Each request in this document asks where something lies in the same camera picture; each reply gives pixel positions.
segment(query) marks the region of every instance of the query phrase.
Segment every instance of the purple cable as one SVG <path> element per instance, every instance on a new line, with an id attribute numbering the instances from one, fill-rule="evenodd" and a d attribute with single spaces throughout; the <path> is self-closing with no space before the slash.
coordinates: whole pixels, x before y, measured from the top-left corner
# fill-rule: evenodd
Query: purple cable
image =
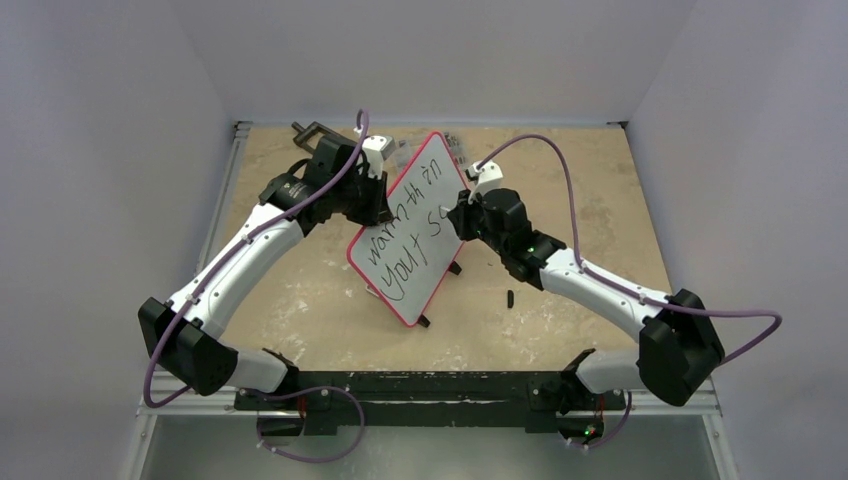
<path id="1" fill-rule="evenodd" d="M 604 444 L 609 443 L 610 440 L 615 438 L 615 436 L 618 435 L 618 432 L 620 432 L 621 429 L 624 427 L 624 424 L 627 422 L 627 419 L 630 418 L 631 410 L 633 410 L 633 394 L 627 392 L 627 407 L 624 408 L 624 415 L 621 416 L 621 420 L 618 421 L 618 424 L 615 426 L 615 428 L 612 429 L 610 433 L 604 435 L 603 437 L 601 437 L 600 440 L 590 445 L 574 445 L 572 443 L 569 444 L 569 446 L 574 448 L 585 448 L 587 450 L 594 450 L 598 447 L 603 446 Z"/>
<path id="2" fill-rule="evenodd" d="M 271 445 L 268 445 L 267 443 L 265 443 L 265 440 L 262 438 L 262 431 L 259 428 L 259 420 L 257 419 L 257 421 L 256 421 L 256 436 L 259 437 L 259 445 L 261 445 L 262 447 L 264 447 L 266 450 L 268 450 L 271 453 L 274 453 L 276 455 L 280 455 L 280 456 L 283 456 L 283 457 L 286 457 L 286 458 L 289 458 L 289 459 L 292 459 L 292 460 L 297 460 L 298 462 L 304 462 L 304 463 L 335 462 L 336 460 L 338 460 L 338 459 L 344 457 L 345 455 L 349 454 L 350 452 L 354 451 L 356 449 L 356 447 L 359 446 L 359 442 L 362 441 L 362 436 L 365 434 L 365 412 L 362 410 L 362 405 L 359 403 L 359 401 L 356 399 L 356 397 L 351 395 L 350 392 L 348 392 L 347 390 L 345 390 L 343 388 L 339 388 L 339 387 L 326 386 L 326 387 L 311 387 L 311 388 L 301 390 L 299 392 L 289 393 L 289 394 L 286 394 L 286 395 L 267 395 L 267 394 L 262 393 L 258 390 L 252 390 L 252 389 L 249 390 L 249 392 L 253 395 L 259 396 L 260 398 L 262 398 L 264 400 L 282 401 L 282 400 L 289 400 L 291 398 L 299 397 L 301 395 L 306 395 L 307 393 L 317 392 L 319 390 L 331 390 L 331 391 L 334 391 L 334 392 L 341 393 L 342 395 L 345 395 L 347 398 L 349 398 L 350 401 L 353 402 L 353 405 L 356 407 L 356 411 L 357 411 L 357 413 L 359 413 L 359 432 L 357 432 L 356 438 L 353 440 L 353 443 L 351 443 L 349 447 L 347 447 L 346 449 L 342 450 L 339 453 L 336 453 L 334 455 L 330 455 L 329 457 L 304 457 L 304 456 L 301 456 L 301 455 L 296 455 L 294 453 L 284 452 L 284 451 L 278 449 L 277 447 L 272 447 Z"/>
<path id="3" fill-rule="evenodd" d="M 338 183 L 339 180 L 341 180 L 341 178 L 347 173 L 347 171 L 350 170 L 350 167 L 353 166 L 353 164 L 356 162 L 356 159 L 359 158 L 359 154 L 362 152 L 362 144 L 365 142 L 365 138 L 368 137 L 368 122 L 368 111 L 359 110 L 359 112 L 357 112 L 356 114 L 356 125 L 357 127 L 362 128 L 362 133 L 359 135 L 359 140 L 356 142 L 356 146 L 354 147 L 353 153 L 351 153 L 350 158 L 348 158 L 347 162 L 344 164 L 339 173 L 336 174 L 336 176 L 330 179 L 330 181 L 327 182 L 326 185 L 319 188 L 318 191 L 310 195 L 306 200 L 298 203 L 294 207 L 286 210 L 285 212 L 277 215 L 276 217 L 251 230 L 250 233 L 247 234 L 247 238 L 249 240 L 253 240 L 254 237 L 259 235 L 268 227 L 276 225 L 277 223 L 280 223 L 283 220 L 296 215 L 297 212 L 303 210 L 305 207 L 309 206 L 312 202 L 317 200 L 321 195 L 327 193 L 329 189 L 333 188 L 333 186 Z M 248 242 L 246 242 L 244 239 L 241 239 L 236 242 L 236 244 L 233 245 L 233 247 L 230 248 L 227 253 L 221 256 L 221 258 L 217 262 L 215 262 L 212 268 L 209 269 L 209 272 L 207 272 L 206 275 L 200 280 L 200 282 L 197 284 L 197 287 L 195 287 L 194 291 L 191 292 L 192 298 L 197 298 L 201 293 L 203 293 L 204 289 L 209 284 L 209 282 L 212 281 L 212 278 L 215 276 L 215 274 L 217 274 L 218 271 L 220 271 L 221 268 L 223 268 L 223 266 L 226 265 L 226 263 L 230 261 L 231 258 L 233 258 L 233 255 L 238 253 L 247 244 Z M 159 357 L 162 356 L 162 351 L 165 349 L 165 344 L 168 342 L 168 339 L 171 337 L 171 334 L 174 332 L 174 329 L 177 328 L 177 325 L 179 325 L 180 320 L 182 320 L 183 316 L 186 314 L 186 312 L 188 312 L 189 308 L 191 308 L 191 301 L 186 300 L 185 303 L 183 303 L 183 306 L 180 307 L 180 309 L 177 311 L 176 315 L 174 315 L 174 319 L 171 320 L 171 323 L 169 323 L 168 327 L 165 328 L 165 331 L 162 332 L 162 337 L 159 339 L 159 343 L 156 344 L 156 348 L 153 349 L 153 353 L 150 355 L 150 363 L 147 364 L 147 372 L 144 375 L 144 388 L 142 390 L 144 403 L 150 408 L 164 407 L 165 405 L 171 403 L 171 401 L 173 401 L 175 398 L 187 392 L 189 389 L 189 387 L 186 385 L 185 387 L 169 395 L 164 400 L 158 402 L 153 400 L 153 396 L 151 395 L 150 391 L 153 383 L 153 372 L 156 369 L 156 364 L 159 363 Z"/>
<path id="4" fill-rule="evenodd" d="M 621 285 L 621 284 L 619 284 L 619 283 L 617 283 L 613 280 L 610 280 L 610 279 L 604 277 L 603 275 L 600 275 L 596 272 L 593 272 L 588 266 L 586 266 L 586 264 L 583 262 L 583 257 L 580 255 L 580 241 L 579 241 L 578 236 L 577 236 L 577 212 L 575 210 L 575 205 L 574 205 L 574 189 L 573 189 L 572 183 L 571 183 L 571 173 L 568 171 L 568 164 L 565 162 L 565 155 L 562 154 L 562 151 L 559 149 L 557 144 L 553 142 L 553 140 L 551 140 L 548 137 L 545 137 L 544 135 L 539 135 L 539 134 L 536 134 L 536 133 L 528 133 L 528 134 L 525 134 L 525 135 L 519 135 L 519 136 L 513 138 L 512 140 L 507 141 L 506 143 L 504 143 L 500 147 L 496 148 L 488 156 L 486 156 L 486 158 L 484 158 L 480 162 L 480 165 L 478 166 L 478 168 L 482 167 L 483 165 L 485 165 L 486 163 L 491 161 L 493 158 L 495 158 L 496 155 L 498 155 L 499 153 L 504 151 L 507 147 L 513 145 L 516 142 L 519 142 L 521 140 L 527 140 L 527 139 L 536 139 L 536 140 L 541 140 L 541 141 L 547 143 L 551 148 L 554 149 L 554 152 L 556 152 L 557 157 L 559 157 L 559 161 L 562 164 L 562 170 L 563 170 L 563 172 L 565 172 L 565 184 L 568 187 L 568 208 L 569 208 L 569 212 L 571 213 L 571 231 L 574 235 L 573 236 L 574 259 L 576 260 L 577 265 L 580 266 L 580 268 L 584 272 L 586 272 L 587 275 L 589 275 L 590 277 L 594 278 L 595 280 L 603 283 L 604 285 L 606 285 L 610 288 L 613 288 L 615 290 L 618 290 L 621 293 L 624 293 L 625 295 L 639 299 L 639 301 L 642 302 L 642 303 L 645 303 L 647 305 L 651 305 L 651 306 L 654 306 L 654 307 L 660 307 L 660 308 L 668 309 L 668 310 L 671 310 L 673 312 L 685 313 L 685 314 L 688 314 L 688 315 L 700 315 L 700 316 L 719 317 L 719 318 L 772 317 L 774 319 L 772 321 L 771 325 L 769 325 L 759 335 L 754 337 L 751 341 L 749 341 L 745 345 L 742 345 L 741 347 L 736 349 L 733 353 L 724 357 L 724 360 L 721 362 L 721 365 L 725 365 L 725 364 L 729 363 L 730 361 L 735 360 L 740 355 L 744 354 L 748 350 L 757 346 L 760 342 L 765 340 L 769 335 L 774 333 L 780 327 L 780 324 L 783 323 L 783 317 L 774 310 L 764 310 L 764 309 L 760 309 L 760 310 L 701 310 L 701 309 L 697 309 L 697 308 L 688 308 L 688 307 L 681 307 L 679 305 L 671 305 L 671 304 L 668 304 L 666 302 L 660 302 L 660 301 L 657 301 L 657 300 L 654 300 L 654 299 L 651 299 L 651 298 L 643 297 L 639 294 L 639 292 L 631 290 L 631 289 L 625 287 L 624 285 Z M 601 441 L 594 444 L 590 448 L 599 447 L 599 446 L 607 443 L 608 441 L 612 440 L 612 438 L 615 437 L 615 435 L 621 430 L 621 428 L 624 427 L 624 423 L 627 421 L 627 418 L 630 415 L 630 409 L 632 407 L 632 396 L 631 396 L 630 392 L 627 392 L 627 400 L 628 400 L 627 409 L 624 411 L 624 416 L 621 418 L 621 421 L 618 422 L 618 425 L 616 425 L 616 427 L 613 429 L 612 432 L 610 432 L 609 435 L 605 435 L 604 438 L 601 439 Z"/>

